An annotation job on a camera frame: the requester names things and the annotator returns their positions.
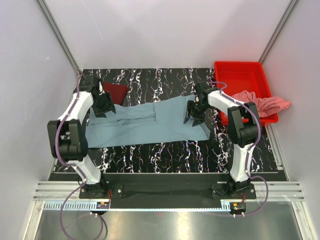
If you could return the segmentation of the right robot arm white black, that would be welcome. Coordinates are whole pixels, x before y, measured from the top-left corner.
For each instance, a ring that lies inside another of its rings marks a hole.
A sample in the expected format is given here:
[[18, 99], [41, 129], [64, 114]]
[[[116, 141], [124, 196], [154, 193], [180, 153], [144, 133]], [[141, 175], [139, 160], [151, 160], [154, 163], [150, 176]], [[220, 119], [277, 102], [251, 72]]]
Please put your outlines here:
[[186, 105], [184, 124], [193, 120], [198, 126], [205, 122], [205, 112], [216, 108], [227, 115], [227, 134], [233, 143], [233, 161], [228, 181], [220, 189], [213, 189], [220, 196], [239, 198], [250, 188], [253, 177], [250, 164], [253, 150], [262, 135], [262, 126], [257, 106], [254, 102], [242, 102], [224, 93], [222, 88], [210, 87], [206, 82], [194, 86], [195, 98]]

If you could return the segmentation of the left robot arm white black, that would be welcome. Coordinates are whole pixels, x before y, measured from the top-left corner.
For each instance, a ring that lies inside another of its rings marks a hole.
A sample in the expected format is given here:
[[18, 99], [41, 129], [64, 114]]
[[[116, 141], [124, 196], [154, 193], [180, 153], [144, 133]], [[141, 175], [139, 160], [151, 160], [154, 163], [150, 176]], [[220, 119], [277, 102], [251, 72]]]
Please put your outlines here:
[[74, 169], [82, 180], [80, 190], [88, 197], [103, 198], [108, 193], [108, 184], [88, 155], [89, 145], [82, 129], [90, 108], [97, 118], [105, 118], [108, 112], [116, 113], [102, 80], [93, 75], [82, 75], [76, 81], [65, 112], [57, 120], [48, 122], [48, 138], [52, 156], [63, 166]]

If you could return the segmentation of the blue-grey t-shirt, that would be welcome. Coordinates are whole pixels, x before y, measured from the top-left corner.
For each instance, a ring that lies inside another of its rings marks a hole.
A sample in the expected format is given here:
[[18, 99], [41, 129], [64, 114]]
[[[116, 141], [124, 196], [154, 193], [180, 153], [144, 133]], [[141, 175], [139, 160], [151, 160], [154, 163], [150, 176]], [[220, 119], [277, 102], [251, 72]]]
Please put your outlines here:
[[136, 106], [115, 105], [115, 112], [96, 117], [93, 112], [85, 129], [89, 148], [207, 141], [210, 130], [202, 123], [193, 126], [193, 119], [184, 123], [187, 102], [193, 95], [177, 96], [159, 102]]

